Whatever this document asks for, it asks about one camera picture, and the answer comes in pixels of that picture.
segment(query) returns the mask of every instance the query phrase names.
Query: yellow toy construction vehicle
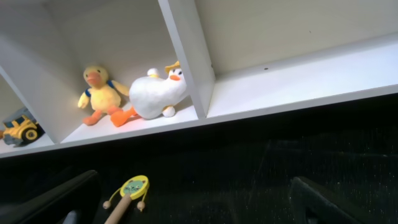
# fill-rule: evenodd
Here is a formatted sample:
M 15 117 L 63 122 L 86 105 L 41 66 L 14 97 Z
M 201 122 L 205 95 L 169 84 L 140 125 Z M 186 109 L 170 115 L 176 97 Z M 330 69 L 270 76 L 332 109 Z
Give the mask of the yellow toy construction vehicle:
M 3 121 L 4 142 L 8 145 L 28 144 L 34 142 L 39 136 L 39 124 L 29 110 L 24 107 Z

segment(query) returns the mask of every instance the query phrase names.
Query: white plush body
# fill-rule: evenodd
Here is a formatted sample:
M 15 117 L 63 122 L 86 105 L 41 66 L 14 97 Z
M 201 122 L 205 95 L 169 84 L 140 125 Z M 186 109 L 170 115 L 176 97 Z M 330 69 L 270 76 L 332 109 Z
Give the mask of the white plush body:
M 138 78 L 132 83 L 129 93 L 135 111 L 145 119 L 158 117 L 166 107 L 175 106 L 187 95 L 185 80 L 155 77 Z

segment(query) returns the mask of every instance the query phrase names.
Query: black table surface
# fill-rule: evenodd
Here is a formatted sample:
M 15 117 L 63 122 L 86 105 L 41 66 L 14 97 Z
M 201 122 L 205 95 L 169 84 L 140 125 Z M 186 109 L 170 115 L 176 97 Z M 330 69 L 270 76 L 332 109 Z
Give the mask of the black table surface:
M 45 183 L 94 169 L 101 203 L 131 177 L 148 176 L 146 209 L 134 202 L 121 223 L 295 223 L 288 192 L 296 176 L 398 223 L 397 114 L 398 95 L 380 96 L 1 159 L 0 215 Z M 94 223 L 108 216 L 99 204 Z

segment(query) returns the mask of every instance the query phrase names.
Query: toy truck wheel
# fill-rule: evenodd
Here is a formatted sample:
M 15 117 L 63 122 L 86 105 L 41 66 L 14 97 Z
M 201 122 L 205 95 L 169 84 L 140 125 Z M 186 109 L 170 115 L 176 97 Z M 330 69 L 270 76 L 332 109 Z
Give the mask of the toy truck wheel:
M 22 140 L 24 140 L 24 143 L 31 143 L 37 139 L 39 134 L 37 133 L 37 130 L 34 128 L 27 128 L 24 130 L 22 133 Z

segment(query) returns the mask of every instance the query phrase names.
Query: duck's orange beak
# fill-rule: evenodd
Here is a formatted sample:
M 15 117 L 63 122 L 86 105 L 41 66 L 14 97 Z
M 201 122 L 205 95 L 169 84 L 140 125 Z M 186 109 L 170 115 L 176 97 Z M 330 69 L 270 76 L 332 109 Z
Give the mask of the duck's orange beak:
M 174 81 L 179 81 L 179 80 L 181 80 L 181 78 L 180 78 L 178 75 L 171 75 L 171 76 L 170 76 L 170 79 L 171 79 L 171 80 L 174 80 Z
M 87 82 L 91 85 L 97 85 L 101 82 L 101 75 L 98 72 L 90 72 L 87 77 Z

